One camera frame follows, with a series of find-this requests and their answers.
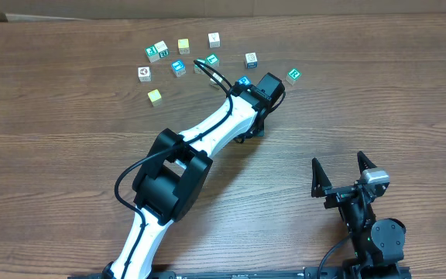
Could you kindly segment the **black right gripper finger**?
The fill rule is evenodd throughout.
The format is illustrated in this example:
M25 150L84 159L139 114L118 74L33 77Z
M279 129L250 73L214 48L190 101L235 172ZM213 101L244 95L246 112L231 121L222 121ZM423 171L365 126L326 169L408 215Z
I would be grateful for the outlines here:
M360 174L377 168L377 166L362 151L357 152L357 161Z
M328 176L324 172L319 160L315 157L312 160L312 186L311 196L313 198L320 198L326 195L326 191L332 189L332 184L328 179Z

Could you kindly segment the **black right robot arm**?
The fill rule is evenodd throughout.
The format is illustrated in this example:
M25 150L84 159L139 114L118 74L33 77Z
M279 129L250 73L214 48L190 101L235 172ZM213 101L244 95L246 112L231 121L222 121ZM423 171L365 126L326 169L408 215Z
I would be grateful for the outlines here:
M316 277L322 277L324 265L333 252L351 241L355 256L335 269L336 278L410 278L410 269L399 265L404 259L406 226L398 219L378 220L372 209L375 199L389 187L389 174L362 151L357 152L357 161L360 178L340 188L332 186L317 158L311 161L311 196L324 198L326 209L336 208L348 230L348 235L324 255Z

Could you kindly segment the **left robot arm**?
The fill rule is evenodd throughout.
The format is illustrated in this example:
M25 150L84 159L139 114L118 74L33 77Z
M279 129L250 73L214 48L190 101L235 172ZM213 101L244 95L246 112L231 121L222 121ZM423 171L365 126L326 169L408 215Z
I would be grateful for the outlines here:
M284 100L283 82L266 74L257 85L235 83L223 105L195 127L180 133L163 130L146 158L125 170L138 173L134 219L118 258L102 278L147 278L166 231L180 221L201 193L214 156L232 140L244 141L263 132L265 118Z

